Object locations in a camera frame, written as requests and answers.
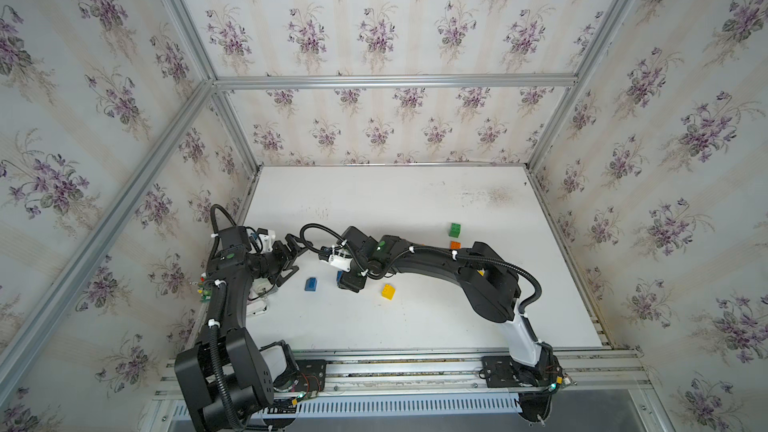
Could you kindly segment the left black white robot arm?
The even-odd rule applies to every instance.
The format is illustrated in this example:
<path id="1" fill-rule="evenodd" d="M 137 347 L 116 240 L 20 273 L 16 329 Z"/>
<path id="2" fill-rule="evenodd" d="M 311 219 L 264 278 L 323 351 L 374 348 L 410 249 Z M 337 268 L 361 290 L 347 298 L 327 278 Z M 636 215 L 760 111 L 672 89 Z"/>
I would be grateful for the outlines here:
<path id="1" fill-rule="evenodd" d="M 286 342 L 259 347 L 248 332 L 253 283 L 265 279 L 267 291 L 275 291 L 298 271 L 295 261 L 306 248 L 292 234 L 266 246 L 258 229 L 237 224 L 219 204 L 209 208 L 209 220 L 213 245 L 202 281 L 210 293 L 208 309 L 195 344 L 176 356 L 174 372 L 195 430 L 243 431 L 254 413 L 275 400 L 273 372 L 262 353 L 283 353 L 280 379 L 298 372 Z"/>

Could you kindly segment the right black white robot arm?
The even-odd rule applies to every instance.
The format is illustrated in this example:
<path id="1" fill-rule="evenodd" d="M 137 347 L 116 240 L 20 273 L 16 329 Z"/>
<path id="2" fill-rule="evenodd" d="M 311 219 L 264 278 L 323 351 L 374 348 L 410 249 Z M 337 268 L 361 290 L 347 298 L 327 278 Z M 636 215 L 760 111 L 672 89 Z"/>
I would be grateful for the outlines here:
<path id="1" fill-rule="evenodd" d="M 508 346 L 501 368 L 481 374 L 486 385 L 500 386 L 509 378 L 527 387 L 529 390 L 520 396 L 520 416 L 540 424 L 549 418 L 552 398 L 565 386 L 566 375 L 553 347 L 537 336 L 528 318 L 527 308 L 543 292 L 530 272 L 503 260 L 483 242 L 469 248 L 440 248 L 396 235 L 375 238 L 354 226 L 339 234 L 318 223 L 304 225 L 296 241 L 326 263 L 346 260 L 340 286 L 353 292 L 362 290 L 369 281 L 404 273 L 460 287 L 477 315 L 501 327 Z"/>

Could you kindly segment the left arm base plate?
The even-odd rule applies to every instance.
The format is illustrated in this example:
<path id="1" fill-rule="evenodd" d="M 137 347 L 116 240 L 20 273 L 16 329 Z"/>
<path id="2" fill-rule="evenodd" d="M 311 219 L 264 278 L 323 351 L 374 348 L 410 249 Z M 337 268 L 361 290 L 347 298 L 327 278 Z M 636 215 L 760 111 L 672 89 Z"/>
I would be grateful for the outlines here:
<path id="1" fill-rule="evenodd" d="M 327 365 L 328 362 L 323 359 L 298 360 L 295 365 L 278 368 L 273 386 L 281 393 L 304 392 L 310 396 L 317 395 L 325 389 Z"/>

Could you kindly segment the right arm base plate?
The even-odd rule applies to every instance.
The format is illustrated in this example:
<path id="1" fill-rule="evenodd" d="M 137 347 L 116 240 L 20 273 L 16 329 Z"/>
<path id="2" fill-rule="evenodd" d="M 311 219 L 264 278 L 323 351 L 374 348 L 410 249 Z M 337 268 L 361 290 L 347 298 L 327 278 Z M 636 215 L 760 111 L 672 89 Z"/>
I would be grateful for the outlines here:
<path id="1" fill-rule="evenodd" d="M 488 388 L 532 387 L 556 390 L 565 382 L 556 356 L 543 351 L 536 364 L 524 365 L 510 356 L 484 356 L 478 376 Z"/>

